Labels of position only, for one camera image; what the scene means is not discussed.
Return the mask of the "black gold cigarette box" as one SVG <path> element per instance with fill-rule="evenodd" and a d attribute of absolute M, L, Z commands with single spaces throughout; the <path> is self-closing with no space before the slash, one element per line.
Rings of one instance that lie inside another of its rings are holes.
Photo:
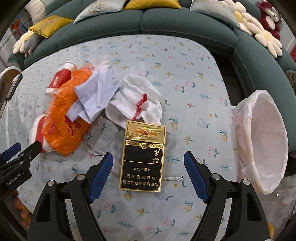
<path fill-rule="evenodd" d="M 127 121 L 119 189 L 161 191 L 166 134 L 165 126 Z"/>

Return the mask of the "orange plastic bag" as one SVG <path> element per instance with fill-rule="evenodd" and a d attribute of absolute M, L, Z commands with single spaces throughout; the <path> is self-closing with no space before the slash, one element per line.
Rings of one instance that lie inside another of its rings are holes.
<path fill-rule="evenodd" d="M 72 72 L 71 79 L 54 91 L 46 112 L 42 135 L 52 150 L 65 157 L 79 147 L 90 128 L 90 124 L 82 118 L 71 121 L 67 112 L 78 99 L 74 88 L 83 84 L 91 75 L 92 71 L 87 67 Z"/>

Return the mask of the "white paper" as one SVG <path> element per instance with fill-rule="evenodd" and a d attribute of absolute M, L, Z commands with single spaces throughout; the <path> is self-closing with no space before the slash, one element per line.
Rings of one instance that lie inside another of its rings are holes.
<path fill-rule="evenodd" d="M 122 79 L 114 75 L 107 55 L 95 60 L 92 75 L 74 87 L 77 100 L 69 108 L 67 118 L 70 121 L 82 118 L 89 124 L 93 123 L 121 85 Z"/>

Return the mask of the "white sock with red tie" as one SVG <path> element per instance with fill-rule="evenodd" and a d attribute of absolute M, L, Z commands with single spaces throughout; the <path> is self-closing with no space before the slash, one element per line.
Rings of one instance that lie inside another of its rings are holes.
<path fill-rule="evenodd" d="M 161 99 L 161 94 L 146 79 L 128 74 L 108 103 L 105 114 L 122 128 L 126 127 L 127 121 L 139 119 L 160 125 L 163 116 Z"/>

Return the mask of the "white lined trash bin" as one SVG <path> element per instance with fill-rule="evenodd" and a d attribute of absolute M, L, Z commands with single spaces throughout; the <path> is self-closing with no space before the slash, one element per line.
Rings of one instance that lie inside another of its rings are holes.
<path fill-rule="evenodd" d="M 257 90 L 232 110 L 238 180 L 271 194 L 285 174 L 288 138 L 283 118 L 266 90 Z"/>

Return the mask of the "yellow trousers of operator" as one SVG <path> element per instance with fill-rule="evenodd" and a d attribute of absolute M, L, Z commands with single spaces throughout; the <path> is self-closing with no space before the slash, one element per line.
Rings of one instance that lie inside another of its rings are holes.
<path fill-rule="evenodd" d="M 18 197 L 19 193 L 17 190 L 13 191 L 12 194 L 14 198 L 14 206 L 21 217 L 21 223 L 24 227 L 28 229 L 31 223 L 32 213 L 21 202 L 20 198 Z"/>

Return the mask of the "black remote on table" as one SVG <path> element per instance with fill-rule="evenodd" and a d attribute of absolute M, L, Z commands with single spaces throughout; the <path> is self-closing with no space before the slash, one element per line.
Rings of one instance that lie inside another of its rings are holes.
<path fill-rule="evenodd" d="M 19 85 L 19 83 L 21 82 L 22 78 L 23 78 L 23 74 L 20 73 L 20 74 L 17 76 L 17 79 L 16 79 L 15 81 L 13 81 L 13 83 L 12 83 L 12 85 L 11 85 L 11 88 L 10 88 L 10 90 L 9 90 L 9 92 L 8 92 L 8 94 L 7 94 L 7 96 L 6 96 L 6 98 L 5 98 L 5 101 L 9 101 L 9 100 L 11 100 L 11 98 L 12 98 L 13 94 L 15 93 L 16 88 L 18 87 L 18 85 Z"/>

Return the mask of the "yellow cushion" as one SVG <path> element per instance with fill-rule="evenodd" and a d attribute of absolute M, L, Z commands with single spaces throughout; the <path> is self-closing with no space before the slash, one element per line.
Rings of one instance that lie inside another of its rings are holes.
<path fill-rule="evenodd" d="M 181 9 L 177 0 L 130 0 L 125 6 L 126 10 L 148 8 L 173 8 Z"/>
<path fill-rule="evenodd" d="M 29 30 L 39 36 L 48 39 L 60 28 L 72 22 L 74 22 L 72 19 L 52 15 L 34 24 L 29 28 Z"/>

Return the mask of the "white plush toy standing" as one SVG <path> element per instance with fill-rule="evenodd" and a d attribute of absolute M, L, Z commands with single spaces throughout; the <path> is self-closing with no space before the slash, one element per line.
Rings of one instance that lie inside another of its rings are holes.
<path fill-rule="evenodd" d="M 33 24 L 36 24 L 46 17 L 45 5 L 41 0 L 32 0 L 25 9 L 29 12 Z"/>

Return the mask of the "white daisy cushion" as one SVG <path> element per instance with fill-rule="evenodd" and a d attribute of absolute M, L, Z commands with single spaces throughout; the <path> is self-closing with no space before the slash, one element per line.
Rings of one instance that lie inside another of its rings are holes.
<path fill-rule="evenodd" d="M 283 55 L 281 42 L 268 31 L 263 30 L 261 33 L 256 33 L 255 39 L 264 46 L 274 58 Z"/>
<path fill-rule="evenodd" d="M 229 5 L 229 7 L 232 9 L 236 20 L 240 25 L 240 29 L 243 32 L 250 36 L 261 34 L 263 32 L 264 28 L 262 24 L 260 24 L 260 22 L 255 17 L 246 11 L 246 8 L 242 3 L 231 0 L 225 0 L 223 2 Z"/>

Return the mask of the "white daisy cushion upper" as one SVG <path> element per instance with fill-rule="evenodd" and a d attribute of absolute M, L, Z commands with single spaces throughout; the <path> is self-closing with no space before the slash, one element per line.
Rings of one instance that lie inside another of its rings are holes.
<path fill-rule="evenodd" d="M 246 8 L 242 3 L 231 0 L 225 0 L 223 2 L 229 5 L 229 7 L 232 9 L 236 20 L 240 25 L 240 29 L 243 32 L 250 36 L 261 34 L 263 32 L 264 28 L 262 24 L 260 24 L 260 22 L 255 17 L 246 11 Z"/>

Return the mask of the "grey embroidered cushion left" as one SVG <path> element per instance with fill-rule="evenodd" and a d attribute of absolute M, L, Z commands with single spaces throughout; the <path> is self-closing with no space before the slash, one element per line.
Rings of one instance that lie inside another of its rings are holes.
<path fill-rule="evenodd" d="M 121 11 L 125 3 L 126 0 L 95 1 L 79 13 L 74 20 L 74 24 L 93 16 Z"/>

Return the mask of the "grey embroidered cushion right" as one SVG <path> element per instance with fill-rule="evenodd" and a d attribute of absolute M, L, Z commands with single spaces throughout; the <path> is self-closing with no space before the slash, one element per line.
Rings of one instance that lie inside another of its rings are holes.
<path fill-rule="evenodd" d="M 239 22 L 234 15 L 234 7 L 225 1 L 192 1 L 190 11 L 210 16 L 240 29 Z"/>

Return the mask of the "yellow cushion centre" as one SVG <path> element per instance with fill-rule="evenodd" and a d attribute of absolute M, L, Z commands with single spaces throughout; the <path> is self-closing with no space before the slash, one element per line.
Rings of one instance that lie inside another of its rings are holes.
<path fill-rule="evenodd" d="M 177 0 L 130 0 L 125 6 L 126 10 L 148 8 L 173 8 L 181 9 Z"/>

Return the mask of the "red white plush monkey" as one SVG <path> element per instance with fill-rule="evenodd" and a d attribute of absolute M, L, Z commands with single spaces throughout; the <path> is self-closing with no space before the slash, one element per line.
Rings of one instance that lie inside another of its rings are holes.
<path fill-rule="evenodd" d="M 280 31 L 283 28 L 280 13 L 268 1 L 257 2 L 256 6 L 261 11 L 259 22 L 263 28 L 280 41 Z"/>

